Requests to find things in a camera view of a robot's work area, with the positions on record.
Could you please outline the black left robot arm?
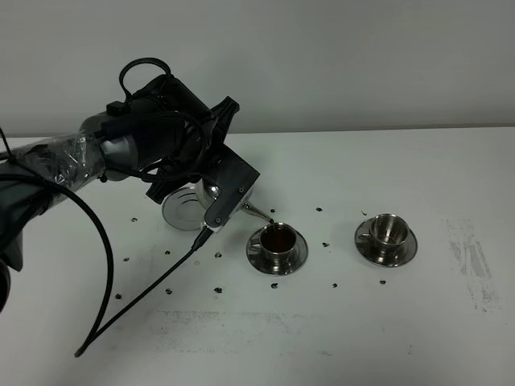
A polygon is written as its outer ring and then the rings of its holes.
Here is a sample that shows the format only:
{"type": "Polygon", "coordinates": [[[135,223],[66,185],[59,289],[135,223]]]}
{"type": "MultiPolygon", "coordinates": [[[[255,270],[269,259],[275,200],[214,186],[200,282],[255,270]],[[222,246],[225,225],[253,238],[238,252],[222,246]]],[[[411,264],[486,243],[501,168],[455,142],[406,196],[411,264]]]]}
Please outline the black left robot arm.
{"type": "Polygon", "coordinates": [[[238,103],[205,105],[178,78],[162,74],[123,101],[108,104],[70,136],[8,150],[1,156],[1,299],[10,274],[23,268],[26,224],[94,179],[129,177],[149,184],[156,203],[188,183],[219,195],[203,218],[206,231],[223,227],[248,196],[258,172],[225,144],[238,103]]]}

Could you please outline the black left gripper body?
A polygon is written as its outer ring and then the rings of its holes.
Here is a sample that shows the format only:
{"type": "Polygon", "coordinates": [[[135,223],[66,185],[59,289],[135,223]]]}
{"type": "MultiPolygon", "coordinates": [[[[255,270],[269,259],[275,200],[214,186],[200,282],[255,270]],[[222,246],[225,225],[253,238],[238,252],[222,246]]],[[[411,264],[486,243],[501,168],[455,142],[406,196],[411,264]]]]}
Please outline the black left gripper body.
{"type": "Polygon", "coordinates": [[[200,178],[240,105],[227,96],[209,108],[178,78],[160,75],[128,94],[128,169],[150,184],[146,195],[167,194],[200,178]]]}

